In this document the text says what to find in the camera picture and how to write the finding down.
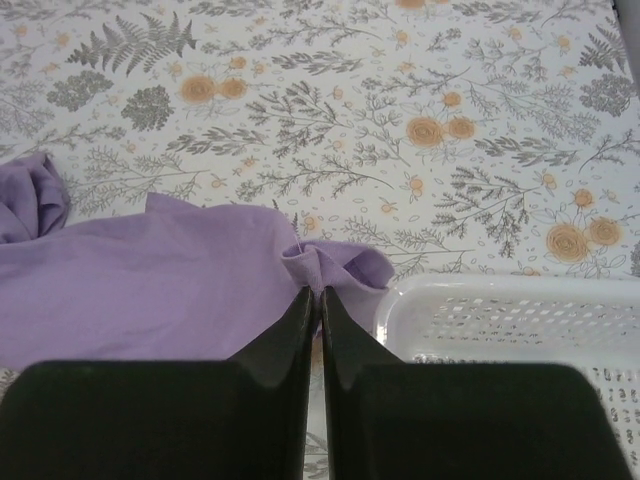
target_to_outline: floral pattern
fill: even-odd
[[[381,249],[394,281],[640,277],[640,102],[608,0],[7,0],[0,16],[0,157],[49,152],[70,223],[157,191],[275,206],[302,236]],[[316,380],[304,468],[327,478]]]

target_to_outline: fabric fold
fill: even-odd
[[[299,243],[273,209],[200,208],[161,194],[148,196],[145,213],[53,232],[67,210],[48,167],[44,156],[10,165],[33,187],[3,197],[13,216],[0,217],[9,232],[0,245],[1,366],[224,359],[278,320],[304,285],[316,293],[334,286],[371,330],[393,273],[381,253],[358,244]]]

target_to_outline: floral tablecloth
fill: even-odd
[[[396,279],[640,276],[640,109],[609,0],[0,0],[0,16],[0,156],[50,152],[72,222],[158,191],[273,206],[301,236],[378,247]],[[309,478],[327,476],[319,372]]]

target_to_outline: white container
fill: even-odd
[[[405,361],[574,366],[640,480],[640,282],[421,275],[395,285],[375,321]]]

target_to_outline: purple fabric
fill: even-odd
[[[44,153],[0,167],[0,244],[59,230],[68,213],[69,197]]]
[[[53,190],[60,191],[51,166],[41,165],[55,181],[32,175],[31,183],[53,188],[57,181]],[[22,211],[8,203],[12,212]],[[60,213],[63,204],[38,211]],[[39,219],[46,228],[37,232],[59,228],[64,215],[56,218]],[[153,194],[143,214],[0,245],[0,366],[227,358],[280,318],[304,285],[316,292],[335,286],[351,315],[370,330],[392,273],[384,256],[364,245],[298,244],[286,217],[272,209],[203,209]]]

